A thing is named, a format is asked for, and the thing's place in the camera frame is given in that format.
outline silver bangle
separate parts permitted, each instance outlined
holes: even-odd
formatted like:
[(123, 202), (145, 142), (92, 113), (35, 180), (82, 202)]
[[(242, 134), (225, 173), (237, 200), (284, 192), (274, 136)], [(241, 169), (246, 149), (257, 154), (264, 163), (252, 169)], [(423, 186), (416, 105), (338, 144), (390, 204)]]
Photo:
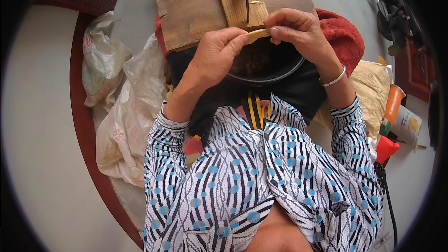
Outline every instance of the silver bangle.
[(339, 75), (339, 77), (337, 77), (336, 79), (334, 79), (333, 81), (327, 83), (327, 84), (322, 84), (322, 82), (320, 81), (320, 77), (319, 77), (319, 83), (323, 86), (323, 87), (330, 87), (331, 85), (333, 85), (334, 83), (336, 83), (337, 81), (342, 79), (342, 76), (344, 76), (345, 74), (345, 65), (342, 65), (344, 67), (344, 70), (342, 71), (342, 73)]

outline black bowl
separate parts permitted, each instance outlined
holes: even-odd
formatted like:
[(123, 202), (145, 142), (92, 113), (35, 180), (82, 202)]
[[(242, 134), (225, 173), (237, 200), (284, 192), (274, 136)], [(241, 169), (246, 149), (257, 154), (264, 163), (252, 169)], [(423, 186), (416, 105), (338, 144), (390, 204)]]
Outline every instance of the black bowl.
[(269, 40), (271, 37), (263, 37), (258, 40), (264, 43), (269, 43), (272, 47), (270, 61), (267, 67), (269, 70), (266, 70), (266, 74), (263, 72), (257, 74), (254, 77), (251, 76), (238, 76), (236, 74), (227, 73), (227, 77), (233, 81), (237, 81), (240, 83), (247, 84), (249, 86), (263, 86), (272, 84), (282, 80), (283, 78), (291, 75), (296, 71), (300, 65), (305, 61), (304, 57), (297, 52), (296, 48), (293, 44), (288, 42), (281, 42), (278, 45), (275, 45)]

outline white bag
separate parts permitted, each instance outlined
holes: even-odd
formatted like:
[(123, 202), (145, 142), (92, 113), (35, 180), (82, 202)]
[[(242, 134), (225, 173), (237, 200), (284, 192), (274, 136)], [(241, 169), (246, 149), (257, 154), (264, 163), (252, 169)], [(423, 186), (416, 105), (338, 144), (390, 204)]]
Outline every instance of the white bag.
[(153, 34), (143, 51), (123, 64), (128, 79), (96, 133), (98, 169), (142, 188), (146, 139), (167, 94), (165, 62)]
[(84, 32), (82, 51), (82, 85), (86, 90), (84, 105), (93, 107), (106, 97), (107, 111), (115, 103), (114, 92), (123, 78), (123, 63), (132, 51), (116, 39), (110, 39), (114, 13), (107, 12), (95, 19)]

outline patterned blouse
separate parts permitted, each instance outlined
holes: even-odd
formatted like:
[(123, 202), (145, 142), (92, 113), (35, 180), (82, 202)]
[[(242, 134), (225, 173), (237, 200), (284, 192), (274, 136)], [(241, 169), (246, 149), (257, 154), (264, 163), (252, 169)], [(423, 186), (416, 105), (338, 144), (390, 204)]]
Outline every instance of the patterned blouse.
[(271, 95), (271, 120), (252, 130), (217, 109), (208, 144), (187, 171), (188, 122), (162, 110), (147, 139), (145, 251), (243, 251), (276, 200), (316, 251), (366, 251), (378, 234), (383, 192), (358, 98), (331, 109), (332, 155), (305, 133), (302, 115)]

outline woman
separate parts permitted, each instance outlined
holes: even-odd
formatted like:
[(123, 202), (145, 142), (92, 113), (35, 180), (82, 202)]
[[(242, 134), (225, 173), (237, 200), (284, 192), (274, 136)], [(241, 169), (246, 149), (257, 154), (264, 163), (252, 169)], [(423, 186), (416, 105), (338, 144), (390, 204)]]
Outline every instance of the woman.
[(366, 251), (377, 236), (383, 193), (344, 66), (312, 14), (281, 9), (265, 24), (272, 43), (292, 43), (315, 64), (332, 108), (332, 155), (306, 135), (300, 111), (271, 94), (260, 128), (219, 107), (187, 173), (193, 109), (247, 43), (238, 28), (206, 33), (147, 140), (146, 251)]

